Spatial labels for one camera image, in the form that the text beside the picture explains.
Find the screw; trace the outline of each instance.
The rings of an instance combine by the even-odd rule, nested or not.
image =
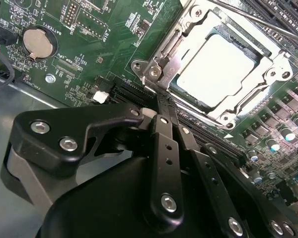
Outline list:
[[[48,83],[55,83],[56,81],[56,77],[50,73],[48,73],[46,76],[45,76],[45,81],[47,81]]]
[[[216,153],[217,153],[217,150],[216,150],[214,147],[210,147],[209,150],[210,150],[213,154],[216,154]]]
[[[202,19],[202,10],[200,5],[195,5],[190,10],[190,16],[193,22],[198,22]]]
[[[281,236],[284,234],[282,228],[275,221],[272,221],[270,224],[274,231],[276,231],[278,234],[280,234]]]
[[[201,14],[202,14],[202,11],[200,9],[195,12],[196,17],[201,16]]]
[[[63,150],[66,150],[66,151],[74,151],[77,149],[78,145],[76,143],[76,141],[74,141],[73,139],[71,138],[63,138],[61,141],[60,141],[60,147],[63,149]]]
[[[31,129],[35,133],[45,134],[50,131],[50,126],[47,125],[45,122],[35,121],[34,123],[31,124]]]
[[[135,116],[139,116],[139,112],[135,111],[135,110],[131,110],[131,113]]]
[[[149,74],[153,79],[158,79],[161,75],[161,68],[159,66],[152,66],[149,70]]]
[[[162,121],[164,124],[168,124],[168,121],[165,118],[160,118],[160,121]]]
[[[275,178],[276,178],[275,173],[269,173],[269,174],[268,174],[268,178],[269,178],[269,179],[275,179]]]
[[[292,228],[287,223],[283,223],[283,225],[284,225],[286,231],[288,231],[290,233],[290,235],[292,235],[292,236],[295,235],[294,231],[292,230]]]
[[[140,71],[140,69],[141,69],[141,65],[140,65],[139,63],[134,63],[134,64],[133,64],[133,69],[134,69],[135,71]]]
[[[175,212],[177,210],[177,204],[169,195],[163,195],[161,197],[161,204],[168,212]]]
[[[239,237],[243,235],[243,229],[242,226],[235,220],[234,218],[230,218],[228,220],[229,227],[232,229],[232,231]]]
[[[183,127],[182,130],[183,130],[184,133],[190,134],[190,131],[187,128]]]

